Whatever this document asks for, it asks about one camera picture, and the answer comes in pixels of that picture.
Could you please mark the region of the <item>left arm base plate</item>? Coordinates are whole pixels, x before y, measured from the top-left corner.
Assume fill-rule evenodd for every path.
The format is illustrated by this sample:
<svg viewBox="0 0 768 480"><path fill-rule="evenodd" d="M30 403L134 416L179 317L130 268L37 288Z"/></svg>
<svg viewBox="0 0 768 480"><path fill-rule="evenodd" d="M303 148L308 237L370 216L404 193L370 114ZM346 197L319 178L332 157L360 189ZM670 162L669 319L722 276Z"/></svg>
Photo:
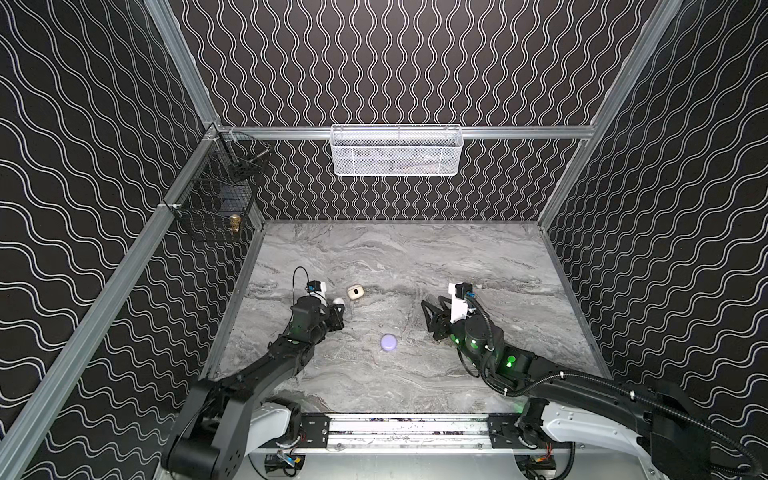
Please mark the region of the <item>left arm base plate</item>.
<svg viewBox="0 0 768 480"><path fill-rule="evenodd" d="M331 418L320 413L300 413L289 423L288 447L322 449L328 445Z"/></svg>

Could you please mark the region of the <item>purple round charging case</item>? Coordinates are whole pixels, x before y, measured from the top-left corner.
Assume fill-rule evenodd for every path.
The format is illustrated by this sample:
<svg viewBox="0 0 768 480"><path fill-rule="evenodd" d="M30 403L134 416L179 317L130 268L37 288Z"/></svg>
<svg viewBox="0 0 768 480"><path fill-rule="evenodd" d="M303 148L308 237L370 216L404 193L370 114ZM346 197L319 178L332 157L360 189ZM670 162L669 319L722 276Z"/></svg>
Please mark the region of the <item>purple round charging case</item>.
<svg viewBox="0 0 768 480"><path fill-rule="evenodd" d="M393 334L384 334L380 339L380 346L383 351L391 352L397 348L398 340Z"/></svg>

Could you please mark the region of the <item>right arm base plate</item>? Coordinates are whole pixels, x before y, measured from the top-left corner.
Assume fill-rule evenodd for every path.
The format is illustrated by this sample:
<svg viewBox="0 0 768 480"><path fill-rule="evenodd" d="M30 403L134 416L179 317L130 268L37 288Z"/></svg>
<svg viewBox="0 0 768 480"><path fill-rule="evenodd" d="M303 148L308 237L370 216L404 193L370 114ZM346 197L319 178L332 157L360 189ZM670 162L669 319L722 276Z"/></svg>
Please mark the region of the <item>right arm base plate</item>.
<svg viewBox="0 0 768 480"><path fill-rule="evenodd" d="M557 442L548 437L541 428L523 423L519 425L519 414L489 414L486 420L491 448L546 450L568 449L569 442Z"/></svg>

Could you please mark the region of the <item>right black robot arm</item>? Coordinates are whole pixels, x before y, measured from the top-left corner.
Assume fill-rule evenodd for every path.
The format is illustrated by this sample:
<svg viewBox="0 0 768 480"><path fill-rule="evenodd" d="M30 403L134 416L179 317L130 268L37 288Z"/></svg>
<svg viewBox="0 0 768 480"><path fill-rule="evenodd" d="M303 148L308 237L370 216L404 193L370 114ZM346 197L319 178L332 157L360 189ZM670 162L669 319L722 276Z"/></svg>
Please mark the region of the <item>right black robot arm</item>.
<svg viewBox="0 0 768 480"><path fill-rule="evenodd" d="M456 316L454 297L422 301L426 328L435 340L450 340L468 373L493 392L524 398L512 426L521 443L625 449L669 479L763 474L758 457L714 428L679 386L618 382L561 366L507 342L475 294L463 302L468 310Z"/></svg>

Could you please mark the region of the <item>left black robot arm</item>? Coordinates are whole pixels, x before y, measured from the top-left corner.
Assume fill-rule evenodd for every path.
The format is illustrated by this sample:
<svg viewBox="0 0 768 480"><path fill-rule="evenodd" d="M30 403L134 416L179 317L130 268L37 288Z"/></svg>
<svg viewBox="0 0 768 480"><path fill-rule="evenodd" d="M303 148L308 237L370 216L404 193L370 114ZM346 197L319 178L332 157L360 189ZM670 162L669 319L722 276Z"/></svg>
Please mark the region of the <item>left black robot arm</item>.
<svg viewBox="0 0 768 480"><path fill-rule="evenodd" d="M297 441L300 407L270 395L306 367L328 333L344 328L344 311L341 298L302 296L262 357L223 379L196 382L171 429L161 467L188 479L232 479L253 448L273 439Z"/></svg>

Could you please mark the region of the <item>beige earbud charging case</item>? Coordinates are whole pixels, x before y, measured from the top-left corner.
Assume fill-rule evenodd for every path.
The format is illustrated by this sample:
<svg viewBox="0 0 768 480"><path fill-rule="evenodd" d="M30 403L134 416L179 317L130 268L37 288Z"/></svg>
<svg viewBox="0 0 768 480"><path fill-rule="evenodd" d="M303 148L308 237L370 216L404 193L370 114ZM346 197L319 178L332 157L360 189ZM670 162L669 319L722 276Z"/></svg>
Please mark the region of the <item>beige earbud charging case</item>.
<svg viewBox="0 0 768 480"><path fill-rule="evenodd" d="M364 295L365 289L360 284L352 285L347 289L347 297L352 301L361 299Z"/></svg>

